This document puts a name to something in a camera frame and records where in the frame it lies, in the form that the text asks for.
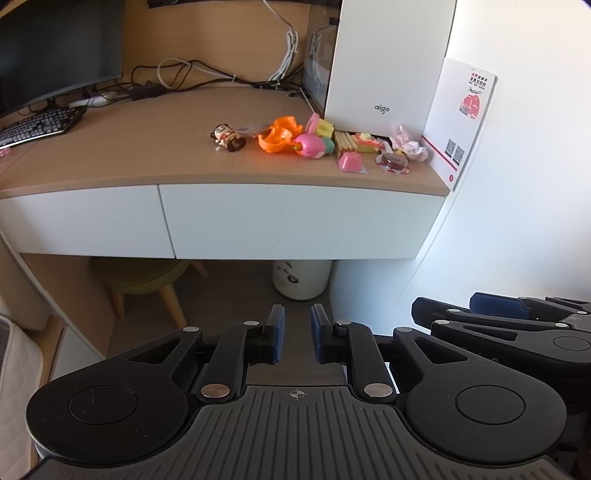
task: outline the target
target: computer monitor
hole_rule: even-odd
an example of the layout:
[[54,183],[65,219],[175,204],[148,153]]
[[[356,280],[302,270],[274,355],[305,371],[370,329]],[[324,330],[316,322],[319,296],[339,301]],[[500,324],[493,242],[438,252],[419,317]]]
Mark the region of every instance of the computer monitor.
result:
[[125,0],[28,0],[0,18],[0,116],[120,78]]

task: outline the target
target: drawer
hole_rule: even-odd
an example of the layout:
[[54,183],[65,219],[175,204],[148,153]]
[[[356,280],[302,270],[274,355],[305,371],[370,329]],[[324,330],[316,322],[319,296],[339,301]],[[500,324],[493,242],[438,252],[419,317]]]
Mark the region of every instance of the drawer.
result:
[[0,228],[20,253],[174,258],[156,185],[2,199]]
[[414,258],[444,197],[274,184],[160,185],[177,258]]

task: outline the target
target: desk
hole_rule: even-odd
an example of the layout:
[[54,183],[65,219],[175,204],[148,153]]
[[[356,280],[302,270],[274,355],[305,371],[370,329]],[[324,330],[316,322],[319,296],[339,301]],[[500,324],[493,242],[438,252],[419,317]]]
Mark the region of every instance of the desk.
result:
[[0,168],[0,230],[60,316],[102,355],[114,317],[89,256],[416,256],[448,193],[426,163],[399,176],[366,155],[367,175],[342,173],[334,158],[271,155],[255,140],[216,152],[209,137],[220,123],[290,114],[305,123],[310,110],[284,92],[248,87],[90,109],[66,135],[17,147]]

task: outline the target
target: qr code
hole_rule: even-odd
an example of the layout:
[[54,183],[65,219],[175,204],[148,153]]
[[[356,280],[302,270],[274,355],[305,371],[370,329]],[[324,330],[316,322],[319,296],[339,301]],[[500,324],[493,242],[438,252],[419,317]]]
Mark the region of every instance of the qr code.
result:
[[445,147],[445,155],[447,155],[449,158],[451,158],[453,155],[453,150],[455,148],[456,148],[456,143],[450,138],[447,141],[447,146]]
[[456,163],[456,165],[460,166],[460,163],[462,162],[463,158],[464,158],[464,151],[458,145],[456,148],[456,152],[453,155],[453,161]]

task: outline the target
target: white bin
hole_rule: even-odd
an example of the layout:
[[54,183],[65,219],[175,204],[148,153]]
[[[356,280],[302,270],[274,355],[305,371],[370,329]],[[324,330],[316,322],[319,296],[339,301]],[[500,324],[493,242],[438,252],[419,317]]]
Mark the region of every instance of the white bin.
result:
[[286,297],[310,300],[328,285],[332,260],[276,260],[273,285]]

